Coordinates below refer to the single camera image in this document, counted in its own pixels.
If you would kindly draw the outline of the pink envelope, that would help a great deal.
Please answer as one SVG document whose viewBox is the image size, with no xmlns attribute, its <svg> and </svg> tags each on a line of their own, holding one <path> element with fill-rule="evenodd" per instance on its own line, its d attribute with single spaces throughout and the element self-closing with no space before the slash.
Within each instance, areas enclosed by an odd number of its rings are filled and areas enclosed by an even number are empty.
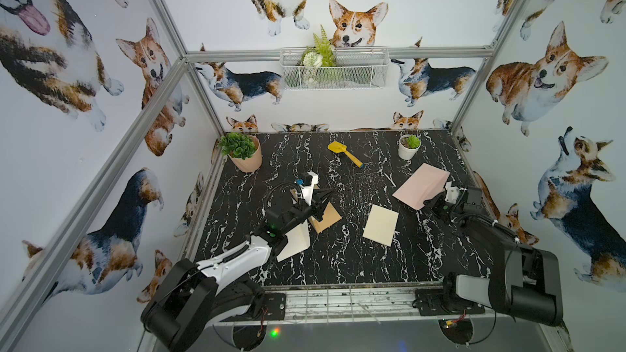
<svg viewBox="0 0 626 352">
<path fill-rule="evenodd" d="M 414 210 L 420 210 L 426 201 L 443 191 L 449 176 L 448 171 L 423 163 L 396 190 L 393 197 Z"/>
</svg>

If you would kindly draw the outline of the brown kraft envelope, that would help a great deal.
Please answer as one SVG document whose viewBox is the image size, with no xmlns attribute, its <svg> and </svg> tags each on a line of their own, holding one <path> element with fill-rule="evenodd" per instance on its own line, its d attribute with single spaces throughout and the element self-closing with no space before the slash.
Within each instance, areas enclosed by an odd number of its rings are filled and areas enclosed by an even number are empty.
<svg viewBox="0 0 626 352">
<path fill-rule="evenodd" d="M 300 223 L 309 222 L 317 233 L 321 233 L 342 219 L 339 212 L 331 202 L 329 202 L 326 212 L 324 213 L 324 220 L 319 223 L 314 218 L 310 217 L 311 208 L 299 197 L 297 190 L 291 189 L 290 194 L 294 200 L 294 210 L 290 210 L 291 216 L 288 216 L 287 231 L 296 228 Z"/>
</svg>

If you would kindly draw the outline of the aluminium front rail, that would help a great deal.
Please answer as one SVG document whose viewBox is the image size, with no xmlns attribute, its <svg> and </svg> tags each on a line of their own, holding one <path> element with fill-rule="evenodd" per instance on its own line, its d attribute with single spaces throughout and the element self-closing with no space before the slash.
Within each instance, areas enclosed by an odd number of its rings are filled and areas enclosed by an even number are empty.
<svg viewBox="0 0 626 352">
<path fill-rule="evenodd" d="M 442 283 L 334 285 L 312 288 L 264 288 L 265 293 L 285 293 L 285 318 L 278 320 L 226 319 L 215 324 L 335 324 L 390 322 L 457 317 L 422 316 L 412 307 L 416 289 L 443 289 Z M 492 309 L 482 306 L 485 313 Z"/>
</svg>

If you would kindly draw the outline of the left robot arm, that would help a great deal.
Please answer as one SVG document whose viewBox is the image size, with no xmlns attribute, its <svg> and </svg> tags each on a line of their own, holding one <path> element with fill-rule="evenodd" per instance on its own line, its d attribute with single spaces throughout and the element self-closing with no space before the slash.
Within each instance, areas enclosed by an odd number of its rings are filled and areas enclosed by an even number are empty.
<svg viewBox="0 0 626 352">
<path fill-rule="evenodd" d="M 226 319 L 265 319 L 265 292 L 248 273 L 278 257 L 293 229 L 307 225 L 309 218 L 322 220 L 334 194 L 332 188 L 315 188 L 305 201 L 302 187 L 279 187 L 294 189 L 300 198 L 288 208 L 267 210 L 265 221 L 235 248 L 200 262 L 185 258 L 161 282 L 140 320 L 167 350 L 188 350 L 206 326 Z"/>
</svg>

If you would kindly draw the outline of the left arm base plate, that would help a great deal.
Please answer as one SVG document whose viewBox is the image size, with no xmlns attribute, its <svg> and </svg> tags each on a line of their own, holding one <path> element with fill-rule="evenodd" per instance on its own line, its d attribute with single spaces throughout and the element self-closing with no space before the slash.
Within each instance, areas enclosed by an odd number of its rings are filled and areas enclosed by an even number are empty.
<svg viewBox="0 0 626 352">
<path fill-rule="evenodd" d="M 253 301 L 244 314 L 249 320 L 278 320 L 285 318 L 286 310 L 285 293 L 265 293 L 253 298 Z"/>
</svg>

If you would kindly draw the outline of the small plant in white pot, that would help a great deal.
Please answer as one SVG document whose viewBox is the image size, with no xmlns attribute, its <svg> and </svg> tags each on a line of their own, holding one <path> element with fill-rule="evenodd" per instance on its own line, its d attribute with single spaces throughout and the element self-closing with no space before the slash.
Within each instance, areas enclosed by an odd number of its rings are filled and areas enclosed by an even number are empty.
<svg viewBox="0 0 626 352">
<path fill-rule="evenodd" d="M 417 154 L 421 145 L 422 142 L 417 135 L 402 135 L 399 139 L 399 157 L 402 160 L 410 161 Z"/>
</svg>

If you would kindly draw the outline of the cream letter paper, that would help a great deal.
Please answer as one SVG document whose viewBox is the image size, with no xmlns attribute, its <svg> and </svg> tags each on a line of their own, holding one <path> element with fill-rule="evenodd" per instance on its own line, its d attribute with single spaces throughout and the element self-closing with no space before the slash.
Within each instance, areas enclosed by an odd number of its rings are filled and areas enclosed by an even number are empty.
<svg viewBox="0 0 626 352">
<path fill-rule="evenodd" d="M 379 205 L 372 205 L 363 237 L 370 241 L 391 247 L 399 214 Z"/>
</svg>

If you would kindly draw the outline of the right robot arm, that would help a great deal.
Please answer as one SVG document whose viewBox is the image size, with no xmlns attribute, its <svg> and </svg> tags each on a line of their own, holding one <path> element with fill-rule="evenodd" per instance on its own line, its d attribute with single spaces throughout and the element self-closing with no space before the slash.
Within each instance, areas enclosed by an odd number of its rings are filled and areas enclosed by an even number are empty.
<svg viewBox="0 0 626 352">
<path fill-rule="evenodd" d="M 477 187 L 468 187 L 449 202 L 447 192 L 442 191 L 422 207 L 436 221 L 455 226 L 492 259 L 487 277 L 451 272 L 443 278 L 444 309 L 464 312 L 486 306 L 497 314 L 538 324 L 561 324 L 562 288 L 556 255 L 524 244 L 513 231 L 481 213 L 480 194 Z"/>
</svg>

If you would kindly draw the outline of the yellow toy shovel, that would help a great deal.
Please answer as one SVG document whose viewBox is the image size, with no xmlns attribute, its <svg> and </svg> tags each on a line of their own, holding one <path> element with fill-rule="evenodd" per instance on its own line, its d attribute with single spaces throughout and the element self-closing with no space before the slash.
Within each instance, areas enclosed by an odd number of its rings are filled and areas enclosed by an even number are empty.
<svg viewBox="0 0 626 352">
<path fill-rule="evenodd" d="M 363 166 L 363 162 L 359 160 L 356 156 L 347 151 L 347 146 L 343 143 L 339 143 L 338 141 L 333 141 L 329 144 L 328 150 L 336 154 L 344 154 L 346 155 L 357 167 L 361 168 Z"/>
</svg>

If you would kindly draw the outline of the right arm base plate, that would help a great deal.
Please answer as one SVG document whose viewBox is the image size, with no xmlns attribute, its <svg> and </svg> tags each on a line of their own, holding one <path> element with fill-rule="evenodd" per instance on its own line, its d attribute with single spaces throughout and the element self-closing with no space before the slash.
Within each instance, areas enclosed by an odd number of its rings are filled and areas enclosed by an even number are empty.
<svg viewBox="0 0 626 352">
<path fill-rule="evenodd" d="M 443 289 L 416 289 L 412 307 L 422 316 L 481 315 L 485 309 L 478 303 L 459 298 Z"/>
</svg>

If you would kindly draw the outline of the green plant in terracotta pot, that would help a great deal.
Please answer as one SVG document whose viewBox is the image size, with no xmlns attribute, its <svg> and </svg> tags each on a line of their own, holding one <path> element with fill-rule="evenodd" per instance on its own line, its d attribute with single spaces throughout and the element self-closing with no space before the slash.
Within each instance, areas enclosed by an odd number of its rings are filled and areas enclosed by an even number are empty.
<svg viewBox="0 0 626 352">
<path fill-rule="evenodd" d="M 221 137 L 219 146 L 222 154 L 228 156 L 240 171 L 249 174 L 260 169 L 262 151 L 256 136 L 231 132 Z"/>
</svg>

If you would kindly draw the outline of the white envelope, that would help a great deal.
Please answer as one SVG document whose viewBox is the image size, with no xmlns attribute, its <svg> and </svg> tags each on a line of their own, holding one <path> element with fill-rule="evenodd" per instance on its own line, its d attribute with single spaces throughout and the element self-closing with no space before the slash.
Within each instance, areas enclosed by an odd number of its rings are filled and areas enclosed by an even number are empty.
<svg viewBox="0 0 626 352">
<path fill-rule="evenodd" d="M 300 223 L 286 234 L 287 245 L 276 256 L 277 262 L 283 262 L 296 254 L 307 250 L 311 246 L 309 223 Z"/>
</svg>

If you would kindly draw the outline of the fern and white flower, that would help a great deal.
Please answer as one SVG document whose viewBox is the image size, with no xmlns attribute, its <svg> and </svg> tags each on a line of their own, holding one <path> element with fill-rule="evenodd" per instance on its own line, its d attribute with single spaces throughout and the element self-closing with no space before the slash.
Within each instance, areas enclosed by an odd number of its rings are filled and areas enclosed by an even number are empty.
<svg viewBox="0 0 626 352">
<path fill-rule="evenodd" d="M 301 75 L 308 86 L 315 86 L 320 80 L 326 80 L 326 71 L 323 68 L 337 66 L 334 46 L 323 26 L 319 34 L 313 34 L 313 40 L 314 46 L 305 50 L 298 64 L 303 68 Z"/>
</svg>

